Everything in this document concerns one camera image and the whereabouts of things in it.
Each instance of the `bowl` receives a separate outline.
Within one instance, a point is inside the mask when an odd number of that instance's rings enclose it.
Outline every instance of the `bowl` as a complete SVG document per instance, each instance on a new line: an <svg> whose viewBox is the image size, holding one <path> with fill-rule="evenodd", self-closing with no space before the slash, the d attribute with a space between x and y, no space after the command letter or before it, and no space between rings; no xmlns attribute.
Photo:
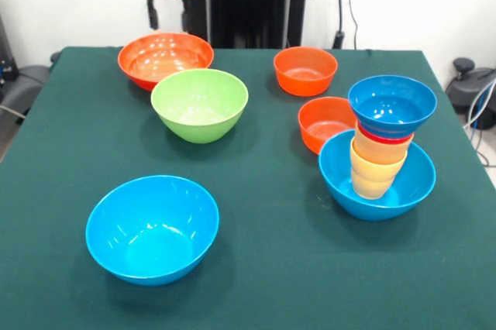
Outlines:
<svg viewBox="0 0 496 330"><path fill-rule="evenodd" d="M138 86L152 91L168 75L193 68L208 68L214 50L203 39L187 33L153 33L124 46L117 61Z"/></svg>
<svg viewBox="0 0 496 330"><path fill-rule="evenodd" d="M405 141L400 143L381 143L372 140L367 134L363 133L358 123L355 126L355 139L353 148L358 156L364 160L378 163L381 165L388 165L398 162L408 151L410 143L413 140L414 134L411 134Z"/></svg>
<svg viewBox="0 0 496 330"><path fill-rule="evenodd" d="M375 76L348 93L360 124L383 138L411 135L436 110L437 98L423 83L402 76Z"/></svg>
<svg viewBox="0 0 496 330"><path fill-rule="evenodd" d="M338 62L330 53L315 47L289 47L274 58L277 81L289 94L314 96L331 84Z"/></svg>
<svg viewBox="0 0 496 330"><path fill-rule="evenodd" d="M383 197L366 200L353 190L348 152L355 130L341 132L323 146L320 172L336 202L356 218L379 221L410 211L424 200L436 183L436 170L427 153L416 143L410 145L406 161Z"/></svg>
<svg viewBox="0 0 496 330"><path fill-rule="evenodd" d="M177 72L152 91L151 103L164 124L191 143L222 138L243 113L248 89L236 76L213 69Z"/></svg>
<svg viewBox="0 0 496 330"><path fill-rule="evenodd" d="M375 200L381 198L393 184L394 177L405 163L407 153L394 163L381 165L362 158L355 150L356 138L351 140L351 182L356 194L362 198Z"/></svg>
<svg viewBox="0 0 496 330"><path fill-rule="evenodd" d="M335 134L352 129L357 117L345 98L326 96L307 101L298 112L303 143L315 154Z"/></svg>
<svg viewBox="0 0 496 330"><path fill-rule="evenodd" d="M95 206L86 244L96 263L143 286L179 280L202 261L219 229L219 210L201 185L168 175L131 180Z"/></svg>

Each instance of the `green bowl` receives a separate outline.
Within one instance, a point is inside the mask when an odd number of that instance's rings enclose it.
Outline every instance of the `green bowl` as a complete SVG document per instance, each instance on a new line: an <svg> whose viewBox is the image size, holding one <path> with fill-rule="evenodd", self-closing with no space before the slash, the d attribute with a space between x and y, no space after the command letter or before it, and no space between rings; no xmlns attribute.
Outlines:
<svg viewBox="0 0 496 330"><path fill-rule="evenodd" d="M248 102L248 89L239 78L221 70L190 69L159 82L151 102L173 133L191 143L210 143L238 122Z"/></svg>

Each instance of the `orange plastic bowl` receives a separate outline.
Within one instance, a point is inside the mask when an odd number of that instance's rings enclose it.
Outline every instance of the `orange plastic bowl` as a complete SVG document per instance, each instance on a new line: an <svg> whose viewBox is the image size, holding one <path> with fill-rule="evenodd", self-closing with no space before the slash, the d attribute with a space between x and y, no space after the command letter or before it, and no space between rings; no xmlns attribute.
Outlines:
<svg viewBox="0 0 496 330"><path fill-rule="evenodd" d="M330 86L338 61L315 47L289 47L274 58L277 81L283 90L297 96L315 96Z"/></svg>
<svg viewBox="0 0 496 330"><path fill-rule="evenodd" d="M353 129L357 117L348 99L326 96L305 103L298 113L303 143L315 154L328 139L342 131Z"/></svg>
<svg viewBox="0 0 496 330"><path fill-rule="evenodd" d="M174 72L208 68L214 50L203 39L187 33L153 33L124 46L118 63L122 71L141 88L155 85Z"/></svg>

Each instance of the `blue bowl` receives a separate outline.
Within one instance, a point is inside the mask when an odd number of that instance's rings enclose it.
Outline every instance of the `blue bowl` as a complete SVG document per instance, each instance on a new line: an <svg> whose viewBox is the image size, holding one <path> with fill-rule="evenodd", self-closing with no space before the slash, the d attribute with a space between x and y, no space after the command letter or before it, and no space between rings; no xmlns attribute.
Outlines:
<svg viewBox="0 0 496 330"><path fill-rule="evenodd" d="M156 175L125 183L95 206L86 225L93 259L131 284L156 286L195 268L219 229L219 210L199 184Z"/></svg>
<svg viewBox="0 0 496 330"><path fill-rule="evenodd" d="M341 132L325 143L319 155L327 188L351 215L370 222L394 218L410 211L431 193L436 169L427 153L412 143L405 164L384 196L377 200L360 197L351 183L350 142L354 136L355 130Z"/></svg>
<svg viewBox="0 0 496 330"><path fill-rule="evenodd" d="M412 134L436 110L437 98L423 83L401 76L375 76L356 82L348 100L362 126L383 138Z"/></svg>

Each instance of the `cup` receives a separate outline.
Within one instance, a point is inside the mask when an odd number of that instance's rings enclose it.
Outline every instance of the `cup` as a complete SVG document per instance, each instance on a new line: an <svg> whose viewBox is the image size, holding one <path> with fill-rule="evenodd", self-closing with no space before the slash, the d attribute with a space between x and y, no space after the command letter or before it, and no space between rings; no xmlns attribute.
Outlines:
<svg viewBox="0 0 496 330"><path fill-rule="evenodd" d="M381 198L384 193L393 184L396 174L399 172L403 163L405 163L405 155L395 163L379 164L373 163L362 158L355 150L355 139L351 141L350 157L351 157L351 181L355 193L369 200Z"/></svg>
<svg viewBox="0 0 496 330"><path fill-rule="evenodd" d="M397 163L408 151L413 140L411 134L407 138L390 140L380 137L371 137L369 133L360 128L358 122L355 124L355 151L364 160L380 165Z"/></svg>

